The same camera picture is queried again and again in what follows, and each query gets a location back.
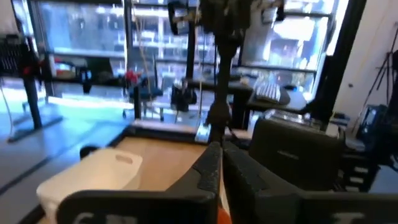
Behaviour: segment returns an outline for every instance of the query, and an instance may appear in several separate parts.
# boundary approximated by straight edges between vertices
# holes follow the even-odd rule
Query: orange object
[[[218,207],[217,224],[232,224],[231,217],[225,209]]]

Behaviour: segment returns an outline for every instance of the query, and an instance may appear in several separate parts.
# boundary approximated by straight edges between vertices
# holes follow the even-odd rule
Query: microphone stand
[[[215,88],[216,98],[210,106],[205,124],[211,125],[209,141],[216,141],[222,144],[225,129],[231,121],[230,108],[227,102],[231,62],[241,44],[241,40],[229,36],[216,35],[215,43],[221,59],[220,72]]]

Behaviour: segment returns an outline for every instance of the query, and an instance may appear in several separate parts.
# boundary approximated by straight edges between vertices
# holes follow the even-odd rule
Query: chair backrest
[[[101,72],[113,74],[113,69],[109,58],[106,57],[87,57],[87,68],[91,70],[93,76]]]

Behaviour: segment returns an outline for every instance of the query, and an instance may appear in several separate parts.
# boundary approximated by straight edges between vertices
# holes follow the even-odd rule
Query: cable
[[[12,137],[12,135],[14,134],[14,124],[12,123],[11,110],[10,110],[10,107],[9,107],[7,99],[6,99],[6,95],[4,94],[3,89],[2,89],[2,83],[0,83],[0,91],[2,94],[2,98],[4,99],[4,103],[6,104],[6,109],[7,109],[7,113],[8,113],[9,122],[10,122],[10,133],[7,138],[7,141],[8,141],[8,139],[10,139]]]
[[[147,64],[147,60],[145,59],[144,49],[142,48],[141,28],[140,28],[140,26],[138,24],[138,18],[136,16],[136,10],[135,10],[135,6],[134,6],[134,1],[131,1],[131,9],[132,9],[132,12],[133,12],[132,16],[134,16],[134,20],[136,21],[139,52],[140,52],[142,60],[144,61],[144,69],[145,69],[145,72],[147,74],[149,101],[152,102],[152,92],[151,92],[151,89],[150,89],[150,78],[149,78],[148,64]]]

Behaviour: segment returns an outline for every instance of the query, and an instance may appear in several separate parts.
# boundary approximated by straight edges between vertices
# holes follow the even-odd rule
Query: wooden desk
[[[145,121],[140,119],[133,121],[131,125],[146,129],[156,129],[160,131],[175,131],[175,132],[190,133],[190,134],[195,134],[198,129],[187,125],[169,124],[169,123],[162,123],[159,121]],[[246,131],[242,129],[234,129],[233,132],[235,133],[236,137],[240,139],[251,139],[253,135],[252,131]],[[231,136],[231,133],[228,128],[225,129],[225,135]]]
[[[142,156],[143,170],[139,189],[157,191],[170,187],[206,149],[205,146],[146,138],[125,138],[116,148]],[[222,178],[220,195],[223,207],[229,213]],[[47,224],[48,221],[43,219],[39,223]]]

